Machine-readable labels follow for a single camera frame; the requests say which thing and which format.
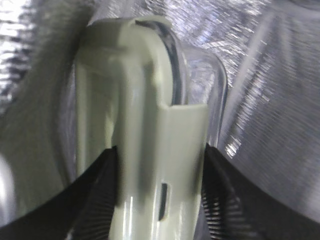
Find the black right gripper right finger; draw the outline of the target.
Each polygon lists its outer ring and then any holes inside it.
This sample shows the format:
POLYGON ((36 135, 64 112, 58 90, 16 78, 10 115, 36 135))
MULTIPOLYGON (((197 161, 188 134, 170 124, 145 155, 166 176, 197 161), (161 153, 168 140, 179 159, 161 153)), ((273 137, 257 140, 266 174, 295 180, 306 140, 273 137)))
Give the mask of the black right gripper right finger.
POLYGON ((204 150, 202 204, 212 240, 318 240, 319 223, 278 202, 213 146, 204 150))

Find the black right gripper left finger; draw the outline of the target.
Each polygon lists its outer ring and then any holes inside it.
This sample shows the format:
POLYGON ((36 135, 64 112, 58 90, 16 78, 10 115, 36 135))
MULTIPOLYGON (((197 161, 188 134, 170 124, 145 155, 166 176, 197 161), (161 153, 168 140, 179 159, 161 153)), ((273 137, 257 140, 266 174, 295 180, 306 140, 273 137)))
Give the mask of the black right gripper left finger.
POLYGON ((1 227, 2 240, 107 240, 118 189, 117 147, 105 149, 60 194, 1 227))

